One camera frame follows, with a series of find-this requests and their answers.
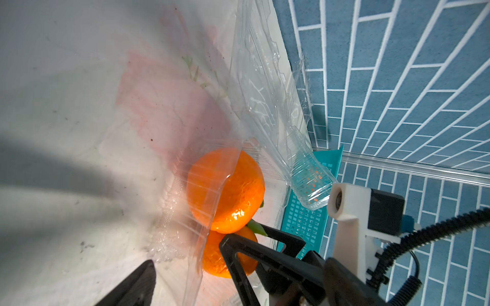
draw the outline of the black cable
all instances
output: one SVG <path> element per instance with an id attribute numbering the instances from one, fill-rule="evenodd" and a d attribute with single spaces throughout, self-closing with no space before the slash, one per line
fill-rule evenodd
<path id="1" fill-rule="evenodd" d="M 388 302 L 391 306 L 405 306 L 410 300 L 417 294 L 417 291 L 422 287 L 422 282 L 418 279 L 420 273 L 420 262 L 418 262 L 417 256 L 413 251 L 410 251 L 410 255 L 415 261 L 415 275 L 410 276 L 402 285 L 400 290 L 393 296 Z"/>
<path id="2" fill-rule="evenodd" d="M 413 251 L 410 251 L 410 255 L 412 255 L 414 261 L 415 261 L 415 277 L 418 278 L 418 274 L 420 273 L 420 262 L 418 262 L 417 256 L 415 256 L 415 253 Z"/>
<path id="3" fill-rule="evenodd" d="M 490 208 L 484 208 L 413 232 L 403 237 L 400 244 L 392 243 L 386 247 L 383 254 L 379 257 L 378 264 L 371 275 L 371 279 L 366 280 L 366 284 L 376 292 L 379 292 L 381 282 L 386 277 L 386 271 L 393 265 L 395 259 L 404 253 L 451 235 L 464 233 L 476 227 L 487 226 L 489 223 Z"/>

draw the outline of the clear plastic clamshell container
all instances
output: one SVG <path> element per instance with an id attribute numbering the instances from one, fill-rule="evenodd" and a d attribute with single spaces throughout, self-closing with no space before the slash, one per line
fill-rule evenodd
<path id="1" fill-rule="evenodd" d="M 294 130 L 307 110 L 277 71 L 269 12 L 261 0 L 2 4 L 0 305 L 94 305 L 146 259 L 156 263 L 155 305 L 237 303 L 233 282 L 203 274 L 201 258 L 238 152 L 263 171 L 254 219 L 269 226 L 280 226 L 286 182 L 299 177 L 300 188 L 317 174 L 295 176 L 306 173 L 295 161 L 311 156 Z M 254 53 L 261 44 L 269 53 Z M 246 58 L 271 70 L 255 62 L 235 66 L 238 76 L 231 63 Z M 277 107 L 267 116 L 249 103 L 247 75 L 267 78 L 272 103 L 261 105 Z M 188 208 L 187 171 L 221 147 L 237 154 L 210 169 L 220 175 L 201 224 Z M 325 197 L 305 203 L 315 198 Z"/>

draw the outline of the orange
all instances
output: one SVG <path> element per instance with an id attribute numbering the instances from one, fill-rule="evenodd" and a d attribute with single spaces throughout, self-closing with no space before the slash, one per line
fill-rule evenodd
<path id="1" fill-rule="evenodd" d="M 246 226 L 238 230 L 235 234 L 257 242 L 255 234 Z M 226 266 L 220 251 L 220 242 L 224 236 L 225 234 L 215 231 L 209 232 L 208 241 L 206 242 L 204 254 L 202 255 L 202 269 L 211 275 L 230 279 L 230 271 L 228 271 L 228 267 Z M 246 255 L 238 253 L 238 260 L 242 264 L 247 276 L 252 274 L 252 272 L 255 271 L 255 268 L 257 268 L 257 261 Z"/>
<path id="2" fill-rule="evenodd" d="M 226 162 L 238 154 L 235 148 L 218 149 L 201 157 L 187 178 L 187 200 L 199 223 L 209 226 L 213 204 L 225 180 L 211 230 L 231 234 L 244 227 L 257 212 L 266 191 L 259 165 L 241 151 L 235 172 L 226 179 Z"/>

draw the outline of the white plastic mount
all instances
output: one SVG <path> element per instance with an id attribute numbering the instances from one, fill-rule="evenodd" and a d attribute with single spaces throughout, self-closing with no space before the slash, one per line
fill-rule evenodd
<path id="1" fill-rule="evenodd" d="M 362 282 L 370 279 L 382 249 L 374 239 L 400 243 L 400 237 L 368 229 L 371 189 L 346 183 L 332 186 L 327 205 L 328 215 L 337 221 L 333 258 L 343 264 Z"/>

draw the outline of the teal plastic basket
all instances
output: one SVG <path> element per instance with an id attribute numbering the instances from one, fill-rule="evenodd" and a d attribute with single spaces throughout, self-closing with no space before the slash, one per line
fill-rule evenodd
<path id="1" fill-rule="evenodd" d="M 342 161 L 342 151 L 343 148 L 333 151 L 318 151 L 313 152 L 313 154 L 337 178 Z M 325 232 L 328 219 L 327 207 L 324 206 L 315 211 L 311 211 L 301 205 L 291 189 L 289 193 L 289 197 L 286 198 L 288 204 L 284 210 L 281 230 L 305 240 L 306 245 L 297 256 L 297 258 L 302 259 L 310 250 L 320 251 L 323 232 Z M 284 244 L 279 242 L 277 250 L 281 251 L 283 247 Z"/>

